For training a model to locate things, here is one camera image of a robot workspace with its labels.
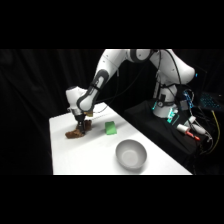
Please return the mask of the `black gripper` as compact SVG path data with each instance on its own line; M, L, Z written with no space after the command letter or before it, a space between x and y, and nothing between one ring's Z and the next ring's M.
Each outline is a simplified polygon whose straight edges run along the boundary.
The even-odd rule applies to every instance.
M79 123L83 123L86 117L86 114L81 114L81 115L74 115L75 120L78 122L77 129L82 133L82 125ZM86 133L86 125L83 123L83 134Z

